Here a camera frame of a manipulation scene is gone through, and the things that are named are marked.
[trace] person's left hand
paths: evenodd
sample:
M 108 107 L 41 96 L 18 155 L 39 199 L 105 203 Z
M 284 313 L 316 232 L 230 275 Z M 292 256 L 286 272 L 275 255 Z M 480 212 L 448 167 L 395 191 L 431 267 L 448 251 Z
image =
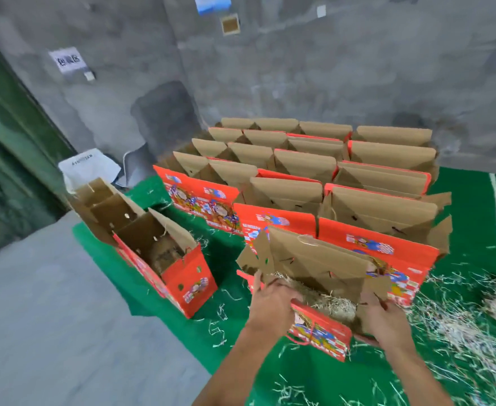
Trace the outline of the person's left hand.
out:
M 264 332 L 276 341 L 284 336 L 295 321 L 292 299 L 300 302 L 303 296 L 282 279 L 272 280 L 261 289 L 261 271 L 254 276 L 252 303 L 246 327 Z

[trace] person's right arm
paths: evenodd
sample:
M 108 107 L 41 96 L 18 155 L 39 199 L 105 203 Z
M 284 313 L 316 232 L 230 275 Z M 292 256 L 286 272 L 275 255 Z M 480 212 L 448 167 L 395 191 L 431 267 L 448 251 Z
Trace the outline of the person's right arm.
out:
M 447 392 L 417 354 L 404 311 L 392 302 L 381 302 L 369 290 L 363 290 L 360 305 L 365 307 L 363 325 L 375 339 L 358 334 L 355 337 L 383 349 L 411 406 L 453 406 Z

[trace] person's left arm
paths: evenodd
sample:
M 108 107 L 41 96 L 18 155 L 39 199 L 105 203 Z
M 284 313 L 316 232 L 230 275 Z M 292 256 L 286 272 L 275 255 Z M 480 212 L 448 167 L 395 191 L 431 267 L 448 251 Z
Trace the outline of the person's left arm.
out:
M 302 296 L 280 280 L 263 290 L 260 285 L 258 272 L 248 321 L 192 406 L 243 406 L 266 356 L 293 324 L 291 300 L 302 300 Z

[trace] human hand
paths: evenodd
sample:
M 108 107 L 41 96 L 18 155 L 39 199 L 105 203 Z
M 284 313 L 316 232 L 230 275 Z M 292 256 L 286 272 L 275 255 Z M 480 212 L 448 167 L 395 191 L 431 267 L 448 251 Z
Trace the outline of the human hand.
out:
M 374 338 L 355 334 L 360 341 L 382 348 L 387 355 L 394 352 L 415 354 L 411 327 L 406 313 L 393 302 L 380 301 L 369 288 L 360 294 L 360 305 L 364 306 L 362 322 Z
M 261 289 L 261 271 L 257 271 L 253 280 L 252 303 L 250 315 L 245 328 L 263 332 L 276 343 L 284 336 L 295 321 L 291 300 L 303 301 L 303 296 L 290 288 L 282 279 L 274 279 Z

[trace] blue and white poster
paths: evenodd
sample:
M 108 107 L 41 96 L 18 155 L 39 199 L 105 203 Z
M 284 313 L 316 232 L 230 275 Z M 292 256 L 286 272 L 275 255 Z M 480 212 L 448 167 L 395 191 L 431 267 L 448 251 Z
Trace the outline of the blue and white poster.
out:
M 197 12 L 200 16 L 215 11 L 228 10 L 231 0 L 196 0 Z

